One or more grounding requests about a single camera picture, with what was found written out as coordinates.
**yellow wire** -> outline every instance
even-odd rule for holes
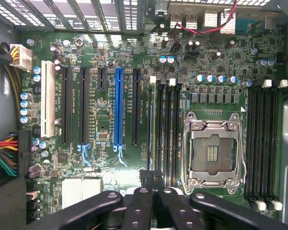
[[[11,140],[13,140],[13,139],[14,139],[14,137],[11,137],[11,138],[5,140],[4,142],[9,142],[9,141],[11,141]]]
[[[13,59],[16,57],[16,55],[19,53],[19,50],[16,50],[15,53],[12,55]]]
[[[10,149],[10,150],[14,150],[14,151],[17,151],[18,149],[15,148],[15,147],[12,147],[12,146],[3,146],[3,147],[0,147],[0,150],[1,149]]]
[[[10,53],[10,55],[13,55],[16,50],[17,50],[17,46],[13,48],[12,52]]]

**motherboard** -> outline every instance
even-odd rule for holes
[[[246,183],[256,153],[248,159],[245,152],[261,124],[248,133],[248,109],[252,98],[277,91],[268,91],[269,80],[282,79],[279,32],[226,42],[152,33],[112,43],[100,34],[26,32],[23,45],[34,66],[23,74],[30,105],[22,123],[34,137],[28,182],[38,184],[38,218],[101,191],[129,193],[141,186],[140,170],[162,171],[165,186],[186,195],[205,190],[245,207],[258,201],[257,180]],[[265,95],[252,94],[253,86],[267,88]],[[269,102],[276,100],[280,107],[280,93]],[[263,175],[273,176],[264,183],[277,195],[282,119],[274,109],[275,170]]]

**white power connector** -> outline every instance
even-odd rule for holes
[[[32,70],[32,51],[19,44],[10,44],[10,49],[13,47],[19,47],[19,64],[10,64],[10,66],[14,66],[16,68],[20,68],[26,70],[27,72],[31,72]]]

